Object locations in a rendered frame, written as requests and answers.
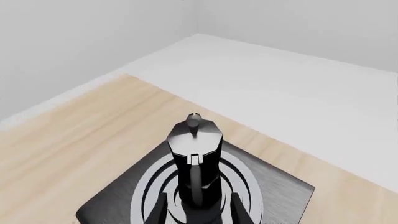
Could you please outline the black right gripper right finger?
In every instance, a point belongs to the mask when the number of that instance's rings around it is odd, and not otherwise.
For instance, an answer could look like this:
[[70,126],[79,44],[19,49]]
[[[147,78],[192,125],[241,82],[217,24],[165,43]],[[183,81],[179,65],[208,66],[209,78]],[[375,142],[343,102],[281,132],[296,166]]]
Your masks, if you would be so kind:
[[236,192],[231,194],[230,210],[233,224],[253,224],[251,217]]

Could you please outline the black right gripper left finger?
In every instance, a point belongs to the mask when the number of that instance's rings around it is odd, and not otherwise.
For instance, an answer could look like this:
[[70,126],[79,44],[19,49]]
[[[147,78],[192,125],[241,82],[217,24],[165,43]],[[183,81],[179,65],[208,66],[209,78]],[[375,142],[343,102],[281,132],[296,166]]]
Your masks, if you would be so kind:
[[155,198],[155,195],[147,195],[144,208],[149,207],[149,205],[153,205],[153,207],[144,224],[166,224],[169,194],[162,192],[157,196],[157,198]]

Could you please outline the flat black stove plate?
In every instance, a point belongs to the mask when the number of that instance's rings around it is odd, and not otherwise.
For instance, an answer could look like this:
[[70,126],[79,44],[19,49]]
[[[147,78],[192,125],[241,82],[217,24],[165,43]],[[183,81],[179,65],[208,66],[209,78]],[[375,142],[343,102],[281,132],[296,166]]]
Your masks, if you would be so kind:
[[80,224],[144,224],[160,194],[164,224],[233,224],[230,198],[239,195],[254,224],[299,224],[314,186],[225,142],[219,165],[221,200],[208,210],[182,203],[177,167],[163,142],[77,210]]

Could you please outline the dark metal moka pot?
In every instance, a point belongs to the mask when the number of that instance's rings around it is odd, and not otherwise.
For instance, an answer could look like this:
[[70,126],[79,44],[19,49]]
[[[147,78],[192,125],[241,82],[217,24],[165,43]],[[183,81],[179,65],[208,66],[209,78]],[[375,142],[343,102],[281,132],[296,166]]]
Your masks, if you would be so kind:
[[213,224],[220,217],[220,158],[223,133],[191,113],[166,138],[178,170],[178,195],[187,224]]

